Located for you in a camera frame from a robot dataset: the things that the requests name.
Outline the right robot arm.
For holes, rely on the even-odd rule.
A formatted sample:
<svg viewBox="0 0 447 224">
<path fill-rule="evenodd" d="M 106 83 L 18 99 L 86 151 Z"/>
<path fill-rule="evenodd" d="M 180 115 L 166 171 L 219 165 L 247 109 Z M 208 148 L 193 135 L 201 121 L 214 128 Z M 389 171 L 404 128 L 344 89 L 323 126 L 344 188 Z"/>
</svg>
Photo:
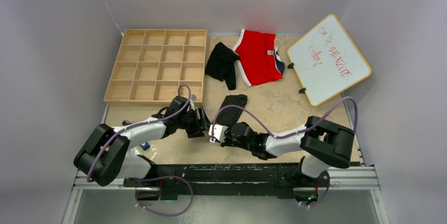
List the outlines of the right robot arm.
<svg viewBox="0 0 447 224">
<path fill-rule="evenodd" d="M 349 168 L 355 132 L 334 122 L 310 116 L 302 126 L 282 133 L 257 133 L 246 122 L 238 122 L 231 127 L 212 125 L 209 135 L 221 147 L 244 149 L 261 160 L 306 151 L 308 155 L 301 159 L 296 179 L 307 186 L 330 167 Z"/>
</svg>

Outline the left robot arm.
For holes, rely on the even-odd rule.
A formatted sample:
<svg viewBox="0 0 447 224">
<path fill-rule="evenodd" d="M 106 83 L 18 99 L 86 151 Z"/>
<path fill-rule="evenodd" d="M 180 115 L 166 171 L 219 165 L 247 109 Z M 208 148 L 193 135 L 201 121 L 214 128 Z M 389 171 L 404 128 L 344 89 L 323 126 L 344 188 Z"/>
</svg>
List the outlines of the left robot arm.
<svg viewBox="0 0 447 224">
<path fill-rule="evenodd" d="M 145 142 L 161 140 L 177 130 L 188 138 L 204 137 L 211 125 L 202 106 L 176 96 L 168 107 L 137 123 L 123 126 L 99 124 L 74 158 L 74 166 L 88 182 L 109 185 L 116 178 L 135 177 L 145 187 L 157 181 L 153 162 L 131 150 Z"/>
</svg>

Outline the black striped underwear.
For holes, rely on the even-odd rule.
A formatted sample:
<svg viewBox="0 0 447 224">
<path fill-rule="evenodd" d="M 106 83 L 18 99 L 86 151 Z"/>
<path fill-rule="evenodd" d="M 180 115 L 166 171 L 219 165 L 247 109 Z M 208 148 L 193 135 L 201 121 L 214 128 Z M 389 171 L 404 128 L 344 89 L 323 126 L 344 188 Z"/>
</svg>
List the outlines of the black striped underwear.
<svg viewBox="0 0 447 224">
<path fill-rule="evenodd" d="M 236 105 L 242 108 L 245 108 L 245 106 L 248 103 L 248 96 L 244 94 L 238 94 L 238 95 L 227 95 L 224 99 L 224 101 L 221 104 L 221 109 L 224 106 L 228 105 Z M 240 116 L 242 115 L 242 110 L 235 107 L 230 107 L 224 109 L 222 112 L 219 113 L 218 117 L 216 118 L 216 123 L 219 125 L 224 125 L 227 127 L 232 127 L 235 125 Z"/>
</svg>

